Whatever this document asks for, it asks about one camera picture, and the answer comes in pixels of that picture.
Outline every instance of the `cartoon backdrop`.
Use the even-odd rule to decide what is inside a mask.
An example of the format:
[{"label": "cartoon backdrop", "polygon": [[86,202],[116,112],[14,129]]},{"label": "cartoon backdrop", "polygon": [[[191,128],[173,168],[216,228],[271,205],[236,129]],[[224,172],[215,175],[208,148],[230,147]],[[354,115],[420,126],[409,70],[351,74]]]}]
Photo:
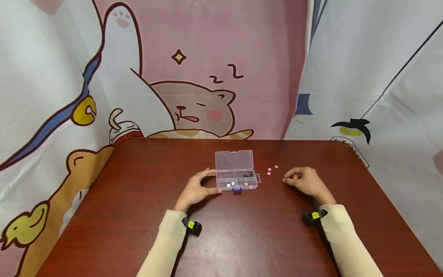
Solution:
[{"label": "cartoon backdrop", "polygon": [[122,139],[281,139],[312,7],[3,1],[0,276],[36,274]]},{"label": "cartoon backdrop", "polygon": [[353,147],[443,269],[443,2],[316,4],[285,139]]}]

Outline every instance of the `forearm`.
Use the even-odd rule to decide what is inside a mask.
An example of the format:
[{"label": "forearm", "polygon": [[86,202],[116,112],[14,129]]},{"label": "forearm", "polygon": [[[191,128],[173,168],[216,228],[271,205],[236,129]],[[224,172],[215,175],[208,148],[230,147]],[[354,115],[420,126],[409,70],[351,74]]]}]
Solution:
[{"label": "forearm", "polygon": [[148,256],[137,277],[170,277],[177,254],[182,247],[186,227],[182,219],[186,214],[167,210]]},{"label": "forearm", "polygon": [[357,236],[345,207],[327,204],[320,208],[328,212],[321,222],[342,276],[383,276]]}]

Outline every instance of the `wrist device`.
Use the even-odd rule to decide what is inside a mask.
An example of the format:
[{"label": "wrist device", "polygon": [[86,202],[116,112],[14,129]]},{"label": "wrist device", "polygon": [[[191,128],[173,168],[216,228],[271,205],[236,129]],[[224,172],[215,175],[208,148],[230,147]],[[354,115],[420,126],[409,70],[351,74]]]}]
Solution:
[{"label": "wrist device", "polygon": [[320,219],[323,218],[325,215],[327,215],[328,212],[326,210],[319,210],[312,213],[305,213],[302,216],[303,222],[306,226],[315,226],[318,225],[320,222]]},{"label": "wrist device", "polygon": [[200,235],[200,232],[202,231],[202,225],[200,223],[198,223],[197,221],[190,221],[186,217],[182,219],[182,223],[186,227],[187,232],[197,237]]}]

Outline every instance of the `pink backdrop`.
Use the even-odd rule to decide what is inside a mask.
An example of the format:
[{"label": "pink backdrop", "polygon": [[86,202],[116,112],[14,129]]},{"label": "pink backdrop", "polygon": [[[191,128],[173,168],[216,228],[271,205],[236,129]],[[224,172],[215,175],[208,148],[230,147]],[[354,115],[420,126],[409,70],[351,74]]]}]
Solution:
[{"label": "pink backdrop", "polygon": [[[100,15],[114,3],[96,0]],[[233,132],[280,139],[295,111],[305,60],[307,2],[128,0],[143,49],[143,78],[192,82],[236,94]],[[179,65],[171,56],[180,49]],[[235,64],[237,76],[233,77]]]}]

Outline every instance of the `sparkle star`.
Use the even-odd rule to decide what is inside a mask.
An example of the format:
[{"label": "sparkle star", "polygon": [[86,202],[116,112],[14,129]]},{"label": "sparkle star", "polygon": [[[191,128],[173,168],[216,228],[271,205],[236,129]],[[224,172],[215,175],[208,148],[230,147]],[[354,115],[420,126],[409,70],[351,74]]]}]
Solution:
[{"label": "sparkle star", "polygon": [[186,59],[186,56],[180,51],[180,49],[177,50],[175,54],[171,57],[173,60],[175,60],[178,65],[181,65],[182,62]]}]

